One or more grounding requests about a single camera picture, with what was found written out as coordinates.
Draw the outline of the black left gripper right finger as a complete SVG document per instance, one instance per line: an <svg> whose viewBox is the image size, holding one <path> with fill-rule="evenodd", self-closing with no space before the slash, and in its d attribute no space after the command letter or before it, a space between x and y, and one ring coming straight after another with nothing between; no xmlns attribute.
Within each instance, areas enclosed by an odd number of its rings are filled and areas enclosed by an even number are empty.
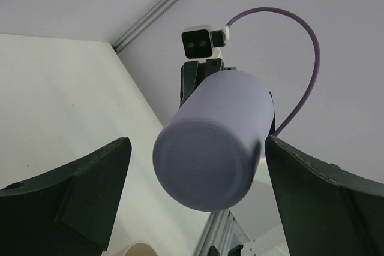
<svg viewBox="0 0 384 256"><path fill-rule="evenodd" d="M265 153L290 255L383 255L383 184L273 136Z"/></svg>

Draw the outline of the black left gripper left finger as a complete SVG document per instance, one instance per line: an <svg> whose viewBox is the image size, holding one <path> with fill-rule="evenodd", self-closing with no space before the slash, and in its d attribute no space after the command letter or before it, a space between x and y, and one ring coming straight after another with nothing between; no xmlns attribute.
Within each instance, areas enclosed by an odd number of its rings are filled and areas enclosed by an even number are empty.
<svg viewBox="0 0 384 256"><path fill-rule="evenodd" d="M1 255L101 255L109 247L132 146L121 137L1 189Z"/></svg>

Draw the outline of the lilac plastic cup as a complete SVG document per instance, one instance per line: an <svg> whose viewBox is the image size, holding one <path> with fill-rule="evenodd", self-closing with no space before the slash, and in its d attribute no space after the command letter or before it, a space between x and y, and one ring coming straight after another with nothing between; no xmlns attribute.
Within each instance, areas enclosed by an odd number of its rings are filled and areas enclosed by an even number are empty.
<svg viewBox="0 0 384 256"><path fill-rule="evenodd" d="M228 209L247 194L274 119L266 85L243 71L204 79L158 135L155 175L178 203Z"/></svg>

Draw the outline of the beige plastic cup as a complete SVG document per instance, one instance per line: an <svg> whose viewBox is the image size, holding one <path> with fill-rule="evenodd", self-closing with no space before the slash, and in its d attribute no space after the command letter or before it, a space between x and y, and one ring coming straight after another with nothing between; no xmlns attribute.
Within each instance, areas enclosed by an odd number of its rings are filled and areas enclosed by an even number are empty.
<svg viewBox="0 0 384 256"><path fill-rule="evenodd" d="M158 254L150 244L138 241L115 253L114 256L158 256Z"/></svg>

